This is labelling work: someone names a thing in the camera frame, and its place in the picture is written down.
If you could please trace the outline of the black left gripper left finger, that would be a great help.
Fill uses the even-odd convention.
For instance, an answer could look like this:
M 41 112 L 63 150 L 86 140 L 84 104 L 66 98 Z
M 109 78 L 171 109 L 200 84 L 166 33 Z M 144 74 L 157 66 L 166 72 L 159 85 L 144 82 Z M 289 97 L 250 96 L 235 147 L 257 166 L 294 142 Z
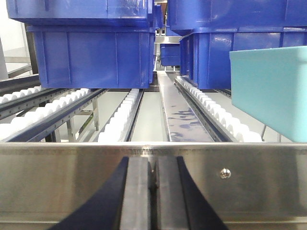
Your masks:
M 149 230 L 150 165 L 147 158 L 124 157 L 102 187 L 54 230 Z

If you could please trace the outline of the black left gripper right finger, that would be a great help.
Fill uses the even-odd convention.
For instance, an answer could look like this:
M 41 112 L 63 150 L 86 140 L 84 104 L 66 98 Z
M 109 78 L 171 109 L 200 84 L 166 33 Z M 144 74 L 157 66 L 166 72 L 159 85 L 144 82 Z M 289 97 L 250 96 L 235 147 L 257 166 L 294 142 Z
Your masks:
M 227 229 L 196 186 L 183 157 L 158 157 L 156 178 L 158 230 Z

